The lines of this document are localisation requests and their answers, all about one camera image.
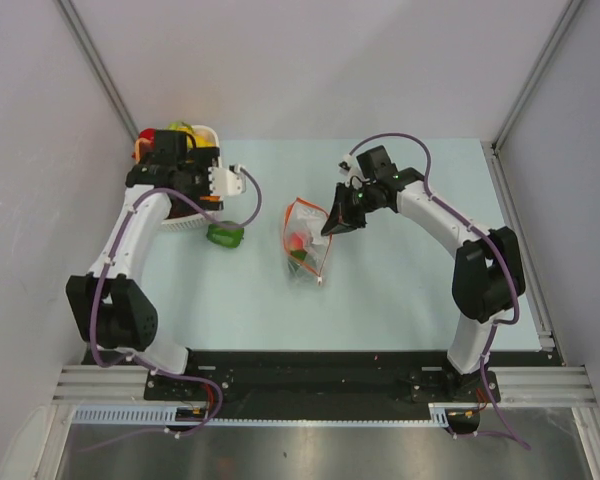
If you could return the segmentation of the clear orange zip bag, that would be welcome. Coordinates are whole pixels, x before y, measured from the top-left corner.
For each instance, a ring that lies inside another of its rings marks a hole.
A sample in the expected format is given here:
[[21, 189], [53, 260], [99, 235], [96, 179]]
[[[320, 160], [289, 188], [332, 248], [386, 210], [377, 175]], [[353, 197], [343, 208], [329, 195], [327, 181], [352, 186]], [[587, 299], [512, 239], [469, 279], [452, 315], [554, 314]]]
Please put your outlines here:
[[300, 197], [287, 206], [281, 235], [291, 280], [324, 285], [332, 245], [332, 237], [321, 234], [327, 219], [325, 209]]

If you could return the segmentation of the pink peach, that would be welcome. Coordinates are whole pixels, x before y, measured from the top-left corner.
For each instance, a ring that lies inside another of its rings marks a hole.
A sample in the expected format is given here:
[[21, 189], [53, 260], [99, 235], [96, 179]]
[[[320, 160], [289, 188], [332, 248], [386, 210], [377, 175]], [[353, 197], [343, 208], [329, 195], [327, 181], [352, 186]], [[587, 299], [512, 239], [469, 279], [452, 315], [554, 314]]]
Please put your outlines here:
[[287, 246], [290, 251], [305, 250], [310, 243], [310, 235], [307, 232], [292, 232], [287, 239]]

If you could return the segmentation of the green bell pepper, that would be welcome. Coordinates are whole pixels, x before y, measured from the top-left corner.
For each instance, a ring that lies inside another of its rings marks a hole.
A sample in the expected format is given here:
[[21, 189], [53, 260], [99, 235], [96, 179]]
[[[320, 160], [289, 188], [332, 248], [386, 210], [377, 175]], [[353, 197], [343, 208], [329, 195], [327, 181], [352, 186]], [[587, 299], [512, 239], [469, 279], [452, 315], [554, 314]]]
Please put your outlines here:
[[245, 234], [244, 227], [238, 227], [235, 222], [214, 222], [211, 223], [206, 232], [206, 239], [223, 248], [238, 248]]

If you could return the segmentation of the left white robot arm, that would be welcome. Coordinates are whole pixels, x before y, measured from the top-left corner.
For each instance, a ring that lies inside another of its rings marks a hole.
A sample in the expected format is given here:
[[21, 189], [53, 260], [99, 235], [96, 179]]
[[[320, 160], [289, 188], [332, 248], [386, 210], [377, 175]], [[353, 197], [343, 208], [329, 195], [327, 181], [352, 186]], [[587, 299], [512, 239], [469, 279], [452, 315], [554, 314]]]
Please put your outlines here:
[[160, 230], [195, 228], [222, 210], [227, 193], [213, 178], [223, 168], [220, 142], [208, 126], [175, 122], [143, 130], [132, 158], [114, 228], [89, 270], [69, 277], [65, 292], [79, 334], [99, 366], [111, 364], [105, 352], [117, 352], [124, 360], [167, 372], [167, 389], [187, 400], [199, 392], [201, 376], [186, 366], [187, 348], [160, 332], [141, 277]]

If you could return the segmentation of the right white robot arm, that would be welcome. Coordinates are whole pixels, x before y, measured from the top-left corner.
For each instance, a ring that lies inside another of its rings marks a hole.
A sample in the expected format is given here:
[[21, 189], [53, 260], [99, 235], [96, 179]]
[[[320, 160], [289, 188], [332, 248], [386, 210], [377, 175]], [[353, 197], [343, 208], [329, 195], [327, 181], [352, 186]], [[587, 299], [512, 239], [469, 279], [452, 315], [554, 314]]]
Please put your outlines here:
[[382, 146], [346, 156], [339, 168], [346, 179], [336, 185], [322, 235], [362, 229], [368, 214], [387, 208], [415, 222], [451, 255], [451, 295], [460, 317], [437, 385], [449, 399], [466, 400], [487, 379], [497, 327], [520, 317], [526, 283], [516, 233], [470, 220], [434, 192], [428, 172], [399, 169]]

